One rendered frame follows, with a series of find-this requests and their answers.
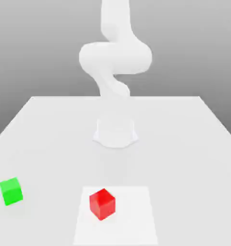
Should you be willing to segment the small red cube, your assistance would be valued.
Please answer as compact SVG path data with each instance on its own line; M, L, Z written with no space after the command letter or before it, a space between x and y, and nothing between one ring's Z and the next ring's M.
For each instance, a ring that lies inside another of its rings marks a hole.
M116 212L116 198L105 188L89 196L90 210L100 220Z

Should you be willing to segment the small green cube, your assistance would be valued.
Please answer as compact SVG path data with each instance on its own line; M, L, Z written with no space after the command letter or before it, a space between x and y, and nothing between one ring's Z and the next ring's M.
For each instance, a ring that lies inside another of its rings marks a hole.
M23 200L23 193L17 177L0 182L0 189L6 206Z

